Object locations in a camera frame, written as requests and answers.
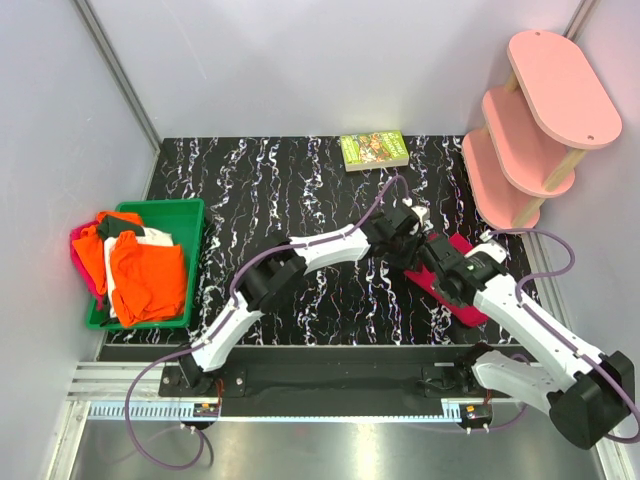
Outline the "crimson red t shirt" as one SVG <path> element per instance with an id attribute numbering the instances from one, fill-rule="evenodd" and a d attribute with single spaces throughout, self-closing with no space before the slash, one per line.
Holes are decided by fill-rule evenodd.
<path id="1" fill-rule="evenodd" d="M 461 254 L 467 254 L 472 250 L 471 243 L 459 233 L 455 233 L 450 236 L 448 238 L 448 242 Z M 459 306 L 454 304 L 451 300 L 446 299 L 444 294 L 436 289 L 436 275 L 426 267 L 422 267 L 422 270 L 419 272 L 405 270 L 404 275 L 435 298 L 441 305 L 447 307 L 465 327 L 478 327 L 489 320 L 489 317 L 486 314 L 481 313 L 476 307 Z"/>

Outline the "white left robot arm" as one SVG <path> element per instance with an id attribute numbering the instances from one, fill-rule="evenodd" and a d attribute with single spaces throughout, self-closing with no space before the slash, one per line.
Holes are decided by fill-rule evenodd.
<path id="1" fill-rule="evenodd" d="M 284 302 L 307 274 L 369 257 L 418 268 L 417 250 L 429 223 L 429 209 L 401 202 L 389 213 L 371 213 L 354 224 L 309 237 L 270 234 L 255 256 L 234 275 L 229 300 L 179 359 L 181 384 L 196 396 L 215 386 L 216 372 L 249 327 Z"/>

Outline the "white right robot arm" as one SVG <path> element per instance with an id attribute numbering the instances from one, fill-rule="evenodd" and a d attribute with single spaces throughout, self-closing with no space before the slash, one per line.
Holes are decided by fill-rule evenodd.
<path id="1" fill-rule="evenodd" d="M 479 343 L 454 364 L 460 393 L 504 393 L 547 414 L 566 440 L 584 450 L 611 439 L 625 418 L 639 415 L 632 361 L 583 341 L 526 295 L 505 268 L 499 243 L 487 239 L 462 254 L 446 238 L 433 236 L 418 257 L 434 273 L 434 288 L 445 300 L 486 314 L 539 364 L 532 367 Z"/>

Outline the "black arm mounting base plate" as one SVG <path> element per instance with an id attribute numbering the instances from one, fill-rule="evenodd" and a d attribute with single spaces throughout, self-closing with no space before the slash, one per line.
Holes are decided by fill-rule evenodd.
<path id="1" fill-rule="evenodd" d="M 482 397 L 464 358 L 472 345 L 238 346 L 223 365 L 205 372 L 179 359 L 161 375 L 162 397 L 205 397 L 223 387 L 227 398 L 263 393 L 407 392 L 428 396 Z"/>

